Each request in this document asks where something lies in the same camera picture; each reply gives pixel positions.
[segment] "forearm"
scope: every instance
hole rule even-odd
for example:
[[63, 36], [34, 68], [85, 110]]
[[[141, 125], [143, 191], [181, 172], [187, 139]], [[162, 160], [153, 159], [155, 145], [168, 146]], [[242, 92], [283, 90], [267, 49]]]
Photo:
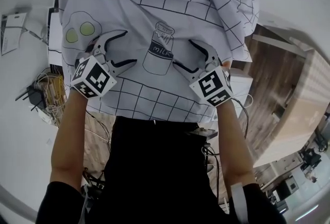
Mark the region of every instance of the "forearm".
[[59, 174], [56, 172], [59, 171], [61, 171], [60, 177], [67, 174], [68, 181], [74, 183], [81, 181], [86, 106], [87, 99], [79, 92], [71, 90], [53, 147], [51, 181], [58, 181]]
[[253, 161], [231, 100], [217, 107], [219, 123], [219, 153], [228, 193], [230, 186], [241, 182], [255, 183]]

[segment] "wooden floor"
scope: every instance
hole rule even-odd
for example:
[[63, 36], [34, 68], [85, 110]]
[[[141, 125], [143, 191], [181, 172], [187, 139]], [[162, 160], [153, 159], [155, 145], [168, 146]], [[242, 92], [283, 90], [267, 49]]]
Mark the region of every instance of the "wooden floor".
[[[256, 34], [267, 36], [270, 38], [280, 39], [278, 36], [267, 29], [257, 26]], [[298, 83], [301, 74], [303, 62], [296, 55], [270, 46], [265, 43], [257, 42], [252, 37], [245, 40], [251, 53], [252, 63], [233, 62], [232, 67], [239, 68], [253, 78], [250, 94], [254, 99], [251, 107], [247, 108], [249, 114], [249, 130], [246, 140], [254, 151], [260, 155], [263, 152], [261, 146], [270, 141], [270, 132], [276, 126], [276, 122], [272, 117], [272, 113], [279, 105], [283, 105], [290, 92], [292, 86]], [[114, 123], [114, 116], [92, 113], [107, 125], [110, 133]], [[246, 117], [242, 111], [239, 117], [241, 126], [245, 129]], [[91, 117], [86, 117], [86, 129], [98, 133], [104, 139], [107, 139], [102, 127]], [[96, 135], [86, 132], [85, 140], [85, 166], [89, 168], [89, 172], [98, 176], [109, 157], [107, 149], [107, 141], [98, 138]], [[212, 139], [211, 145], [217, 147], [218, 139]], [[215, 163], [215, 158], [210, 158], [210, 163]], [[255, 176], [259, 184], [264, 184], [272, 179], [273, 174], [269, 165], [264, 165], [255, 169]], [[209, 173], [210, 186], [216, 193], [216, 169]], [[220, 202], [227, 197], [226, 189], [220, 174]]]

